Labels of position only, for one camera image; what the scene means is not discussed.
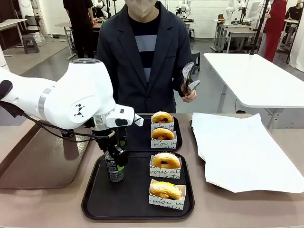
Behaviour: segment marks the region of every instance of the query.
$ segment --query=striped shirt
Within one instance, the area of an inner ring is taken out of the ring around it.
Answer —
[[[161,12],[159,12],[157,18],[147,23],[140,23],[130,17],[129,20],[142,60],[143,71],[148,82],[153,63],[158,27],[161,21]]]

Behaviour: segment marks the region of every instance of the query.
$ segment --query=donut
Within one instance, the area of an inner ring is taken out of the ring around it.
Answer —
[[[152,165],[158,168],[177,169],[180,160],[173,153],[158,153],[152,159]]]
[[[173,118],[167,112],[157,112],[151,117],[151,121],[165,124],[173,122]]]
[[[151,137],[159,140],[172,140],[174,139],[174,134],[166,128],[156,128],[152,131]]]
[[[154,196],[171,200],[179,200],[182,195],[178,186],[162,181],[150,184],[150,193]]]

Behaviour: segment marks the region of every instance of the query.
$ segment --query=navy blazer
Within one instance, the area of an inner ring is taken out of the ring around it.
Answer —
[[[97,58],[109,72],[113,97],[118,104],[131,106],[137,113],[174,113],[173,90],[182,95],[182,69],[190,62],[189,34],[179,17],[167,11],[159,1],[155,6],[160,9],[161,21],[149,82],[143,71],[126,5],[102,25]]]

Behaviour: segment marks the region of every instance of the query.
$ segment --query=beige face mask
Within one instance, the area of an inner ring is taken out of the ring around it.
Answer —
[[[147,16],[157,0],[125,0],[129,10],[140,18]]]

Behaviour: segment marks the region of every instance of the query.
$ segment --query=paper donut box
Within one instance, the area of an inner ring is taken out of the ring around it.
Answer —
[[[164,178],[173,178],[179,179],[181,174],[181,158],[178,158],[180,161],[180,167],[177,169],[165,169],[159,168],[152,165],[152,159],[154,155],[151,155],[150,160],[150,177],[164,177]]]
[[[176,149],[177,138],[176,132],[173,132],[174,139],[172,140],[159,140],[153,139],[151,137],[151,148],[166,148],[166,149]]]
[[[171,123],[156,123],[156,122],[152,122],[151,121],[151,131],[153,131],[154,129],[156,129],[156,128],[166,128],[166,129],[168,129],[168,130],[170,130],[170,131],[174,131],[174,118],[173,118],[173,116],[171,116],[172,117],[172,120],[173,120],[173,122],[171,122]]]
[[[151,184],[157,182],[156,180],[152,179]],[[186,198],[186,185],[177,185],[182,195],[180,199],[165,199],[162,197],[154,196],[149,192],[149,204],[158,205],[162,207],[177,209],[177,210],[183,210],[184,209],[184,203]]]

